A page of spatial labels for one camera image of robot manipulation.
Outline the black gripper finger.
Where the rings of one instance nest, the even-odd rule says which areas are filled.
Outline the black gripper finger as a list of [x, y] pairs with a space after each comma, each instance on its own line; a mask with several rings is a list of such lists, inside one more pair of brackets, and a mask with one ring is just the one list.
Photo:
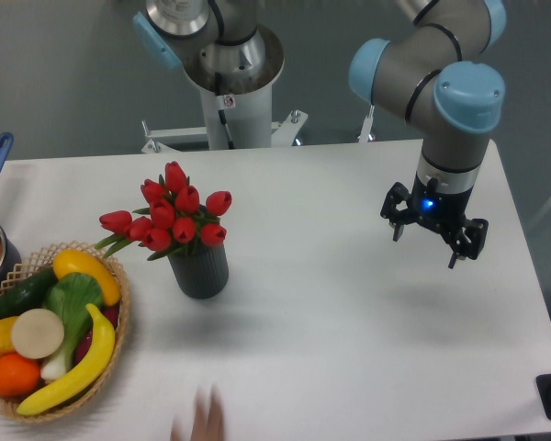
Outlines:
[[412, 195], [400, 182], [396, 182], [388, 191], [380, 216], [393, 229], [394, 242], [400, 239], [405, 226], [413, 224]]
[[486, 242], [488, 228], [489, 222], [484, 219], [463, 220], [462, 227], [448, 241], [452, 250], [449, 269], [453, 269], [459, 260], [478, 259]]

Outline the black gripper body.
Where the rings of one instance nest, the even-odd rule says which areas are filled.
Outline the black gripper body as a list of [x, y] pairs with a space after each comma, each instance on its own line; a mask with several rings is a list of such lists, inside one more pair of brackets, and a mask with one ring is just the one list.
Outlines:
[[428, 187], [419, 177], [414, 178], [412, 192], [407, 199], [405, 225], [417, 223], [427, 230], [436, 232], [446, 239], [463, 235], [466, 221], [465, 210], [471, 189], [462, 193], [440, 193], [438, 187]]

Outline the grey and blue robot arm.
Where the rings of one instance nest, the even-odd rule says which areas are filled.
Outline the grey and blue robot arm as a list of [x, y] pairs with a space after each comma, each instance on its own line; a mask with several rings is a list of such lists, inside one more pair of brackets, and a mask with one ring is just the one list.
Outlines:
[[[420, 130], [412, 187], [394, 185], [381, 215], [401, 234], [416, 223], [439, 234], [454, 261], [476, 259], [489, 224], [465, 211], [505, 84], [477, 62], [506, 25], [500, 1], [403, 1], [414, 33], [394, 44], [372, 39], [355, 53], [351, 90]], [[286, 145], [289, 126], [272, 127], [272, 86], [284, 66], [282, 44], [257, 19], [254, 1], [149, 1], [133, 27], [148, 53], [180, 68], [197, 88], [213, 150]]]

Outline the blurred human hand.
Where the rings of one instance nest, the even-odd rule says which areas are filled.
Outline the blurred human hand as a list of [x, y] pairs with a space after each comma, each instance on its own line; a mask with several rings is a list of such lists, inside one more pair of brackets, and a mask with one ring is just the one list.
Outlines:
[[208, 394], [198, 392], [194, 399], [194, 419], [190, 432], [193, 441], [225, 441], [226, 426], [219, 389], [213, 385]]

